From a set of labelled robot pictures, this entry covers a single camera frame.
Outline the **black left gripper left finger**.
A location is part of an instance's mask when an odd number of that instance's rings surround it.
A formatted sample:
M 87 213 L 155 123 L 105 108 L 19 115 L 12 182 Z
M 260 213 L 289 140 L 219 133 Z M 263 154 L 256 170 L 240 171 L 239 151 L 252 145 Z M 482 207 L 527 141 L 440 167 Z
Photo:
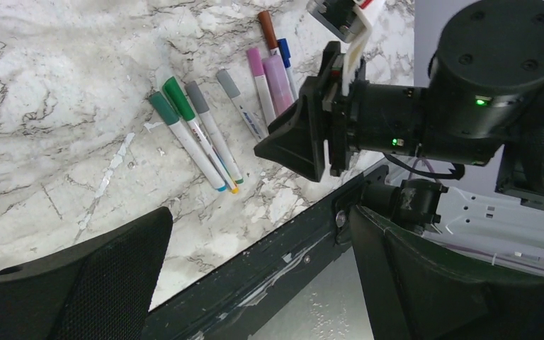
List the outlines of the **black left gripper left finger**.
M 173 228 L 157 208 L 117 229 L 0 270 L 0 339 L 138 339 Z

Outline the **orange cap black highlighter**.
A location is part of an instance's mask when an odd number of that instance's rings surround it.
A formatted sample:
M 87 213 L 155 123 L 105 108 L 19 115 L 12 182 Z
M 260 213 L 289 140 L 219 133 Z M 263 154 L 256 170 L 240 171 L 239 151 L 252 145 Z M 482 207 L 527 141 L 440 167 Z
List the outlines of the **orange cap black highlighter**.
M 235 108 L 238 110 L 256 141 L 260 142 L 264 140 L 268 136 L 267 131 L 264 129 L 257 114 L 247 106 L 241 91 L 238 89 L 228 71 L 226 69 L 219 70 L 216 74 L 216 78 Z

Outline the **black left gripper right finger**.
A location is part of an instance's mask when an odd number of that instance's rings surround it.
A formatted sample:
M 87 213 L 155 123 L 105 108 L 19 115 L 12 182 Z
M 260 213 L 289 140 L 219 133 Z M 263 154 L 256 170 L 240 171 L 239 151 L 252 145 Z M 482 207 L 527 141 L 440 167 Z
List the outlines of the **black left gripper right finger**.
M 375 339 L 544 339 L 544 277 L 460 255 L 359 205 L 349 223 Z

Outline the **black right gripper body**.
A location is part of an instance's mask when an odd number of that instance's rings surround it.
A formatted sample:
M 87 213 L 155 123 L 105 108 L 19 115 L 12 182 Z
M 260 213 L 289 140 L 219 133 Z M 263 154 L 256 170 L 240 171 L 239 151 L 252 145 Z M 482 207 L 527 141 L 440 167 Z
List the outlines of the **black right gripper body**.
M 355 146 L 357 114 L 352 108 L 353 94 L 342 92 L 345 59 L 340 42 L 328 42 L 318 72 L 323 138 L 328 142 L 329 173 L 333 177 L 340 177 L 349 170 L 351 158 L 359 152 Z

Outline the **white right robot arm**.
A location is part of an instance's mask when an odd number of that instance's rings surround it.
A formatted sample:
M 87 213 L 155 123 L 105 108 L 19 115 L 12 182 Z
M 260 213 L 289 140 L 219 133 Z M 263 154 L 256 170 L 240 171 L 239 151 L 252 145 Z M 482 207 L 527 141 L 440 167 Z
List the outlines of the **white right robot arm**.
M 544 1 L 476 1 L 445 25 L 427 87 L 366 81 L 371 25 L 363 1 L 310 1 L 336 36 L 316 76 L 269 126 L 256 156 L 310 181 L 347 170 L 351 155 L 379 152 L 452 164 L 440 180 L 485 166 L 503 150 L 495 189 L 544 210 Z

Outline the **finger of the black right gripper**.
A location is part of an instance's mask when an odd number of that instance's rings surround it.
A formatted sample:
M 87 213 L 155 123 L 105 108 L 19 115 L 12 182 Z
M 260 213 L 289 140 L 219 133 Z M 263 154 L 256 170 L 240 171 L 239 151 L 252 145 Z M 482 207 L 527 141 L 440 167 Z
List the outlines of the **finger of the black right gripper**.
M 315 89 L 305 89 L 300 98 L 268 128 L 269 137 L 318 140 L 322 131 L 322 97 Z
M 284 166 L 301 177 L 320 182 L 325 170 L 324 142 L 306 132 L 269 135 L 254 148 L 254 154 Z

